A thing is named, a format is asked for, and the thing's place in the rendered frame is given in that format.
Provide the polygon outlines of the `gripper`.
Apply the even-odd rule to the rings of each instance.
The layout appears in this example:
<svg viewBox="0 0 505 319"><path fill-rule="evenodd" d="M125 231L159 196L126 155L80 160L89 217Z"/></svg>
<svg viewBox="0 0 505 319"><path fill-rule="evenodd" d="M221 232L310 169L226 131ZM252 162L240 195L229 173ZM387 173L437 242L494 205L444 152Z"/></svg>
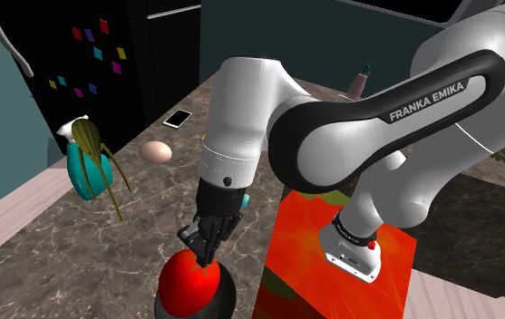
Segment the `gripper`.
<svg viewBox="0 0 505 319"><path fill-rule="evenodd" d="M234 229L242 219L242 201L245 188L221 188L208 183L205 179L199 180L196 196L197 217L193 218L190 225L182 227L177 232L177 237L196 256L197 264L206 268L212 263L214 256L213 240L206 239L200 231L200 218L208 216L224 217L220 222L217 232L215 248L222 241L227 241Z"/></svg>

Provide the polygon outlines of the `red tomato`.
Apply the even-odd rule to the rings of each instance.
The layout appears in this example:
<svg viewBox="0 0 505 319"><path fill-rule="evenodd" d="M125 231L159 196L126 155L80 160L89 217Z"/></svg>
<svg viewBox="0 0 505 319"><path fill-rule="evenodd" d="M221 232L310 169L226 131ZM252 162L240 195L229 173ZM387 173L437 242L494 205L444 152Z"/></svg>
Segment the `red tomato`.
<svg viewBox="0 0 505 319"><path fill-rule="evenodd" d="M160 272L158 294L164 310L176 317L195 314L212 299L220 282L216 259L205 268L189 249L174 254Z"/></svg>

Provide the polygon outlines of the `red patterned robot stand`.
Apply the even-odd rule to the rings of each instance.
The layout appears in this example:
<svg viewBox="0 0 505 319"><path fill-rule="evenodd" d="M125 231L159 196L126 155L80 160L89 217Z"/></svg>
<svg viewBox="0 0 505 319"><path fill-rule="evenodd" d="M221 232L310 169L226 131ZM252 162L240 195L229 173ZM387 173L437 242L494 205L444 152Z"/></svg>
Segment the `red patterned robot stand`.
<svg viewBox="0 0 505 319"><path fill-rule="evenodd" d="M367 284L329 263L320 228L348 201L290 192L280 203L251 319L403 319L416 240L401 230L377 229L382 267Z"/></svg>

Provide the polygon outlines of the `beige egg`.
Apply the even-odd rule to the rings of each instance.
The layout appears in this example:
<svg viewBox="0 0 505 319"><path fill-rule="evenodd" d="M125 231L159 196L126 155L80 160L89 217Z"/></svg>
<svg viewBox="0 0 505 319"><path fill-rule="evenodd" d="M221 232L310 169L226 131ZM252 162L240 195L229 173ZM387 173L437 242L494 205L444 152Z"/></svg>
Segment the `beige egg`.
<svg viewBox="0 0 505 319"><path fill-rule="evenodd" d="M164 164L172 157L171 148L161 141L148 141L139 147L142 159L155 164Z"/></svg>

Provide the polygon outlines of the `white smartphone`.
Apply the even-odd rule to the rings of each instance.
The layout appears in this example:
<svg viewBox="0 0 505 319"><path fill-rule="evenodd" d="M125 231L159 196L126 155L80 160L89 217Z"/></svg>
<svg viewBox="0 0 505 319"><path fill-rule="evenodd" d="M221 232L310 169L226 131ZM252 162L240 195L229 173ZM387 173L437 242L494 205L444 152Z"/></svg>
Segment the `white smartphone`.
<svg viewBox="0 0 505 319"><path fill-rule="evenodd" d="M178 109L175 112L173 112L166 120L164 120L162 124L165 126L171 127L173 129L178 129L191 116L192 116L192 113L190 111Z"/></svg>

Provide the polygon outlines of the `teal spray bottle white top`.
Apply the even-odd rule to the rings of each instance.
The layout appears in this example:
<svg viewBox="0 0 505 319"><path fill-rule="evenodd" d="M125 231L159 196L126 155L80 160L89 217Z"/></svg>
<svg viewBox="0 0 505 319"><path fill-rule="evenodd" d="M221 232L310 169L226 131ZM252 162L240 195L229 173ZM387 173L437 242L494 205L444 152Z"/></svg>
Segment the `teal spray bottle white top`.
<svg viewBox="0 0 505 319"><path fill-rule="evenodd" d="M75 121L79 119L88 120L87 115L78 117L72 121L69 121L62 125L60 129L56 132L58 135L65 137L68 140L67 143L67 172L72 182L75 190L79 196L85 200L92 200L92 195L88 189L87 183L83 175L83 169L79 157L79 145L75 142L72 135L72 125ZM103 177L94 164L94 162L86 155L83 154L84 167L86 169L86 174L88 181L92 187L93 195L98 196L104 190L106 186L103 181Z"/></svg>

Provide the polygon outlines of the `olive green wilted plant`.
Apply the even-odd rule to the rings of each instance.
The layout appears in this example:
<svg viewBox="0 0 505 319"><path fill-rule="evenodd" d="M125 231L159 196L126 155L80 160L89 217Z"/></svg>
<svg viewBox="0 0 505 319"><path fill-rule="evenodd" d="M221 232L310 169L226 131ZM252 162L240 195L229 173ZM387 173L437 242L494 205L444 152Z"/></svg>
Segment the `olive green wilted plant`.
<svg viewBox="0 0 505 319"><path fill-rule="evenodd" d="M86 155L95 165L95 167L99 170L100 175L102 176L104 185L107 189L107 191L110 194L110 197L112 199L112 204L114 205L114 208L116 210L118 219L122 222L123 218L120 212L120 209L116 203L115 197L113 196L110 183L106 176L104 175L104 171L102 169L102 154L104 153L115 165L115 167L118 169L118 171L121 173L121 176L126 183L126 186L129 191L131 191L131 186L130 183L124 174L120 164L117 162L113 154L111 153L110 149L101 142L101 136L98 128L96 125L88 120L88 119L77 119L73 122L72 127L71 127L71 132L73 139L75 140L76 144L78 145L78 157L80 161L80 167L82 169L83 173L83 178L85 180L87 189L89 190L90 196L93 200L96 199L94 196L94 193L92 191L92 186L91 182L89 181L88 174L85 168L85 163L84 163L84 158L83 156Z"/></svg>

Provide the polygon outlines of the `black fridge with coloured magnets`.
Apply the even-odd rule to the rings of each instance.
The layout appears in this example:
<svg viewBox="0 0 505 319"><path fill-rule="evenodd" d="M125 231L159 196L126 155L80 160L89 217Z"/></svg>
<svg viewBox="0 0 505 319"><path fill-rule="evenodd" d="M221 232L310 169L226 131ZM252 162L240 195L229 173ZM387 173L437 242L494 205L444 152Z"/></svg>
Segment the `black fridge with coloured magnets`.
<svg viewBox="0 0 505 319"><path fill-rule="evenodd" d="M0 0L0 42L52 132L117 152L199 86L201 0Z"/></svg>

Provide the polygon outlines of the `brown bottle green cap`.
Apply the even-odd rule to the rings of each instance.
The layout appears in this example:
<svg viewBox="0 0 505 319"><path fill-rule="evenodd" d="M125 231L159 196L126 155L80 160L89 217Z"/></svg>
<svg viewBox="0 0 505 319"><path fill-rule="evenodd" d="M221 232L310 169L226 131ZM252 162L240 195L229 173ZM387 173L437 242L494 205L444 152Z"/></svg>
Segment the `brown bottle green cap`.
<svg viewBox="0 0 505 319"><path fill-rule="evenodd" d="M365 64L349 85L348 90L345 92L345 96L355 101L359 100L362 92L364 91L364 87L370 73L371 65Z"/></svg>

